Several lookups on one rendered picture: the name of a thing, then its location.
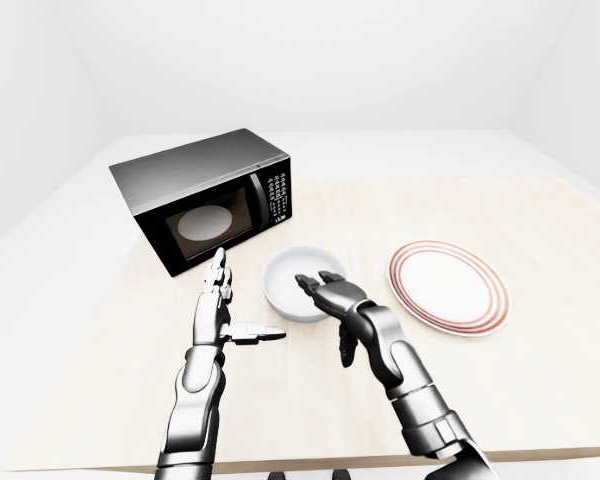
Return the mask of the silver and black left robot hand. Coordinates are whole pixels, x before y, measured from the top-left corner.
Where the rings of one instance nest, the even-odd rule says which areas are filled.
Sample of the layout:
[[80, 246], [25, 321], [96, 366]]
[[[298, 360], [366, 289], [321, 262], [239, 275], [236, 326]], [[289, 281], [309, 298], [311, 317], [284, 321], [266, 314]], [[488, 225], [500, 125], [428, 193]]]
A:
[[260, 341], [286, 337], [284, 329], [260, 324], [231, 324], [228, 309], [232, 299], [232, 271], [226, 266], [226, 252], [219, 247], [204, 274], [204, 288], [199, 296], [193, 326], [194, 345], [222, 348], [226, 342], [255, 345]]

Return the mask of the silver and black right robot hand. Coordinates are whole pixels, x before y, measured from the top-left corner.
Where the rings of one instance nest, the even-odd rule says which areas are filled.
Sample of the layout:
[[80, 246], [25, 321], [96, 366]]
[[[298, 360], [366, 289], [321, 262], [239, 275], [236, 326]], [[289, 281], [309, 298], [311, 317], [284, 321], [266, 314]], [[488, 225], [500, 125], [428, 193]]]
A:
[[339, 351], [342, 365], [348, 368], [353, 363], [358, 342], [366, 345], [373, 337], [370, 321], [360, 313], [368, 297], [359, 286], [340, 274], [326, 270], [318, 274], [322, 283], [304, 274], [297, 274], [295, 280], [318, 309], [341, 322]]

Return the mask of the white bowl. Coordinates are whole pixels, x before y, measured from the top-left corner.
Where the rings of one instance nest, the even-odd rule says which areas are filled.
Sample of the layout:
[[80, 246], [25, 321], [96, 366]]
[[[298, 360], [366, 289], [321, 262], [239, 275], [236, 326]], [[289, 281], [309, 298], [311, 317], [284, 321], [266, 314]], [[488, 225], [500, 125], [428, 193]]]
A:
[[327, 314], [319, 310], [310, 296], [298, 286], [295, 276], [319, 278], [320, 270], [343, 276], [342, 263], [328, 251], [313, 246], [294, 246], [276, 254], [265, 266], [262, 286], [266, 300], [283, 318], [298, 323], [314, 323]]

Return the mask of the white microwave turntable plate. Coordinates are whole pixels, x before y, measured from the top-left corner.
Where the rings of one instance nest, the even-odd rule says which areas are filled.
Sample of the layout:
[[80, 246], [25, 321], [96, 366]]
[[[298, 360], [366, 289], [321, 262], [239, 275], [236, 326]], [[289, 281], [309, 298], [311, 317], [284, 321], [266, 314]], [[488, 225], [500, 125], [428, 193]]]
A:
[[226, 208], [205, 205], [185, 213], [178, 222], [179, 234], [190, 241], [207, 241], [226, 232], [233, 217]]

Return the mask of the white plate with red rings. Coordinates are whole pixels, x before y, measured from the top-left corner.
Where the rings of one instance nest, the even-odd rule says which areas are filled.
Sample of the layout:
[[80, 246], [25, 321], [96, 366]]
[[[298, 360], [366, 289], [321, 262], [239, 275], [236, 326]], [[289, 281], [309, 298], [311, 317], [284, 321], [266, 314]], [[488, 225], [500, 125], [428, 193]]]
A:
[[511, 296], [495, 268], [449, 242], [404, 244], [392, 254], [387, 278], [412, 315], [445, 333], [486, 336], [502, 329], [511, 314]]

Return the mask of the black and silver microwave oven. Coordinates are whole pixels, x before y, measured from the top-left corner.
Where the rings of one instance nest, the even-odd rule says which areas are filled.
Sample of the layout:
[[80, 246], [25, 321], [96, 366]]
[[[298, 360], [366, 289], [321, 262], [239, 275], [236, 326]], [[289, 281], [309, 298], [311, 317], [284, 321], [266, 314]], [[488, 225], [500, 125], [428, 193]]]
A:
[[[292, 215], [289, 154], [239, 129], [111, 166], [140, 229], [171, 276], [233, 247]], [[178, 232], [188, 211], [218, 205], [231, 226], [207, 241]]]

